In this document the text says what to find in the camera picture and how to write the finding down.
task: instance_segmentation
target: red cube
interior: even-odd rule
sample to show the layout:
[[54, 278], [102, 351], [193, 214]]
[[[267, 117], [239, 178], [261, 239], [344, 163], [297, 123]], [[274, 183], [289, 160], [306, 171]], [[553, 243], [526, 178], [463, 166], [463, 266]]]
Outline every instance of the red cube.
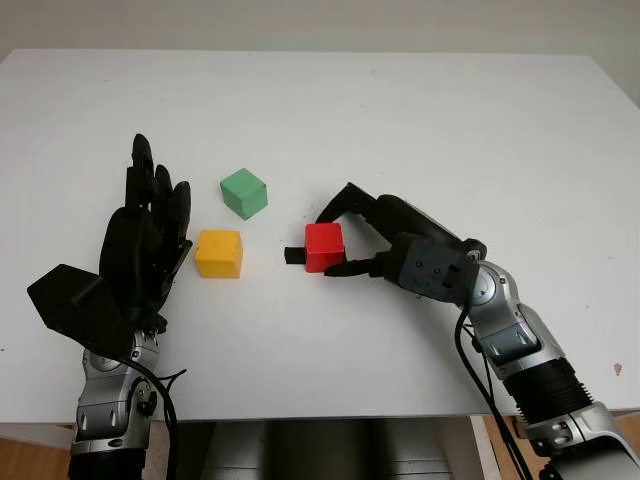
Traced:
[[344, 261], [344, 241], [339, 223], [310, 223], [305, 230], [307, 272], [324, 272]]

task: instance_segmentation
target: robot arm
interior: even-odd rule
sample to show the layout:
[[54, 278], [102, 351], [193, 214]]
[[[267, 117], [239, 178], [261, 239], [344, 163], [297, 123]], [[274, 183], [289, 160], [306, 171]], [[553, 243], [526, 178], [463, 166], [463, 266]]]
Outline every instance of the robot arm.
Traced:
[[133, 142], [124, 207], [111, 217], [100, 275], [58, 265], [27, 290], [44, 323], [85, 347], [86, 383], [78, 400], [69, 478], [140, 480], [151, 417], [164, 401], [175, 478], [177, 420], [167, 389], [153, 374], [166, 330], [158, 314], [191, 242], [187, 182], [155, 173], [147, 139]]
[[513, 277], [484, 260], [481, 242], [462, 241], [403, 200], [375, 199], [351, 183], [317, 221], [332, 222], [347, 212], [362, 215], [391, 248], [329, 267], [325, 275], [382, 276], [405, 290], [463, 306], [474, 327], [474, 346], [515, 399], [534, 451], [551, 457], [540, 478], [640, 478], [638, 455], [610, 412], [593, 402], [540, 317], [520, 302]]
[[527, 422], [543, 479], [640, 478], [638, 455], [609, 410], [594, 402], [513, 277], [479, 261], [469, 319], [475, 339]]

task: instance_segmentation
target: wooden block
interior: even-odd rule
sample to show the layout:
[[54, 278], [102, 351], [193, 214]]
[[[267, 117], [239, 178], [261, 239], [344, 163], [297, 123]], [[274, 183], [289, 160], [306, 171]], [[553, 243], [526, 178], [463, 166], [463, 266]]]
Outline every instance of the wooden block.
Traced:
[[339, 223], [310, 223], [304, 233], [307, 272], [324, 272], [331, 265], [344, 261]]
[[240, 278], [242, 239], [240, 232], [203, 230], [196, 247], [196, 266], [205, 278]]
[[225, 205], [244, 220], [267, 206], [267, 185], [246, 168], [220, 182]]

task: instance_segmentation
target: white wall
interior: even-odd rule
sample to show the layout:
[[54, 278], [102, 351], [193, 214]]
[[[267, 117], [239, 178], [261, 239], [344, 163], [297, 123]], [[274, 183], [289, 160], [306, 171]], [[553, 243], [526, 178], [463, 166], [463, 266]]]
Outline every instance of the white wall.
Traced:
[[17, 47], [571, 53], [640, 103], [640, 0], [0, 0]]

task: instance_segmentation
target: black cable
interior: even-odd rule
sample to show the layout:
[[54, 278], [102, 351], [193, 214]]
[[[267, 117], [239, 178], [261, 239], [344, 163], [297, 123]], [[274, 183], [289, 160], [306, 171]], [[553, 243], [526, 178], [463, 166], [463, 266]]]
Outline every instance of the black cable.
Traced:
[[[462, 325], [462, 328], [465, 332], [467, 332], [467, 335], [469, 335], [469, 337], [474, 340], [476, 338], [476, 336], [471, 333], [471, 330], [469, 330], [470, 328], [473, 328], [473, 325], [471, 325], [470, 323], [465, 323]], [[487, 360], [487, 356], [484, 354], [484, 352], [481, 352], [482, 355], [482, 360], [484, 361], [484, 373], [487, 375], [487, 385], [489, 386], [489, 396], [491, 397], [491, 400], [495, 402], [495, 397], [493, 396], [493, 382], [491, 381], [491, 373], [489, 372], [489, 361]]]
[[187, 369], [183, 368], [178, 373], [174, 373], [173, 375], [167, 375], [166, 377], [158, 377], [158, 380], [171, 380], [172, 378], [178, 378], [180, 375], [187, 373]]
[[171, 390], [171, 385], [173, 385], [173, 382], [175, 382], [180, 375], [176, 375], [171, 380], [169, 380], [169, 383], [167, 383], [167, 392]]
[[476, 387], [478, 387], [478, 390], [480, 390], [480, 393], [482, 394], [483, 398], [487, 402], [487, 405], [489, 406], [489, 409], [491, 410], [491, 414], [493, 415], [496, 421], [496, 424], [498, 425], [498, 430], [500, 431], [500, 436], [502, 437], [502, 441], [507, 446], [507, 450], [509, 451], [509, 456], [511, 457], [511, 460], [513, 461], [513, 464], [516, 467], [516, 470], [518, 471], [518, 475], [520, 476], [521, 479], [533, 480], [533, 477], [531, 476], [531, 472], [529, 471], [529, 467], [527, 466], [526, 462], [524, 461], [524, 457], [522, 456], [522, 452], [520, 452], [518, 445], [513, 439], [513, 436], [511, 435], [511, 432], [509, 431], [509, 428], [507, 427], [507, 424], [505, 423], [504, 418], [502, 418], [502, 415], [500, 414], [500, 411], [498, 410], [498, 407], [496, 406], [493, 398], [489, 396], [489, 393], [487, 392], [487, 389], [484, 387], [482, 381], [480, 380], [480, 377], [478, 377], [478, 374], [475, 372], [475, 370], [471, 366], [471, 363], [469, 363], [467, 354], [465, 353], [462, 347], [462, 329], [464, 326], [464, 321], [467, 318], [467, 315], [469, 314], [470, 309], [471, 309], [470, 303], [466, 302], [462, 308], [462, 312], [460, 312], [458, 321], [456, 322], [456, 328], [454, 332], [454, 341], [456, 345], [456, 350], [458, 351], [458, 355], [460, 355], [460, 359], [462, 360], [464, 367], [467, 369], [469, 376], [471, 376], [473, 383], [476, 384]]
[[489, 385], [489, 396], [491, 400], [495, 403], [495, 397], [493, 396], [493, 382], [491, 381], [491, 372], [489, 371], [489, 360], [487, 360], [487, 356], [482, 353], [482, 360], [484, 360], [484, 373], [487, 374], [487, 385]]
[[155, 389], [162, 397], [162, 401], [164, 404], [164, 421], [169, 432], [169, 460], [167, 461], [166, 479], [176, 480], [178, 469], [178, 419], [176, 417], [176, 410], [173, 406], [173, 402], [171, 401], [169, 391], [162, 384], [160, 379], [156, 377], [153, 372], [144, 365], [140, 365], [139, 363], [136, 363], [128, 358], [116, 358], [114, 360], [123, 363], [144, 375], [147, 380], [149, 380], [153, 384]]

